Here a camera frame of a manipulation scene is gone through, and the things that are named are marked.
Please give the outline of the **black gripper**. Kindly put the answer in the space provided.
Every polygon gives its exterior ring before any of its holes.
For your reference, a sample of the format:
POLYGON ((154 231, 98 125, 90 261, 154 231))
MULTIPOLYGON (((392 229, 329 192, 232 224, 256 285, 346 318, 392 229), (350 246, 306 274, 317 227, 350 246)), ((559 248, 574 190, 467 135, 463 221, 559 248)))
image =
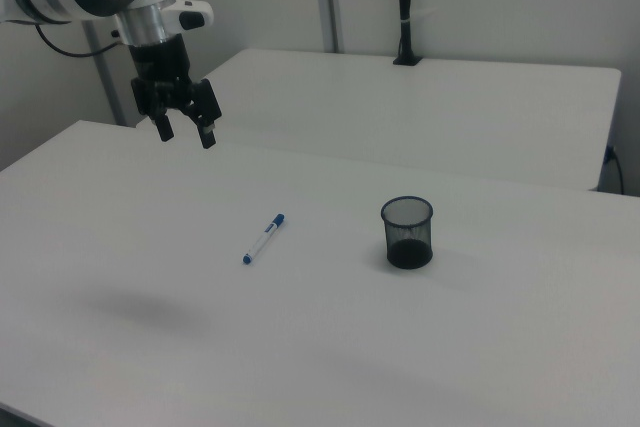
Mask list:
POLYGON ((167 116, 169 92, 177 96, 177 109, 197 127, 202 147, 213 147, 215 122, 222 112, 210 81, 191 81, 183 36, 153 45, 130 46, 129 53, 137 72, 131 88, 138 112, 152 121, 161 141, 174 137, 167 116))

